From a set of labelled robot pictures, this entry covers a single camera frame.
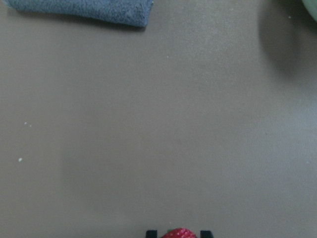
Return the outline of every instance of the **folded cloth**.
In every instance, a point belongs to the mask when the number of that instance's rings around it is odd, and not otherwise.
[[[145,27],[153,0],[3,0],[19,11],[61,13]]]

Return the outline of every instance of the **tabletop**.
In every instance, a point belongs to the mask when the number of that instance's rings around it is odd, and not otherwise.
[[[316,238],[316,65],[298,0],[0,4],[0,237]]]

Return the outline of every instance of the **green bowl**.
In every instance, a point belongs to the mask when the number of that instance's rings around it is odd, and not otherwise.
[[[317,0],[302,0],[305,7],[312,15],[312,17],[317,21]]]

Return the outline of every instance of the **blue towel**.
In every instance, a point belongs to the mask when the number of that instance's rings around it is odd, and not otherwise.
[[[153,0],[3,0],[19,11],[61,13],[145,27]]]

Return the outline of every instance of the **red fruit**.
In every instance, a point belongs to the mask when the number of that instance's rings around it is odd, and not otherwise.
[[[165,235],[162,238],[197,238],[196,235],[188,229],[177,228]]]

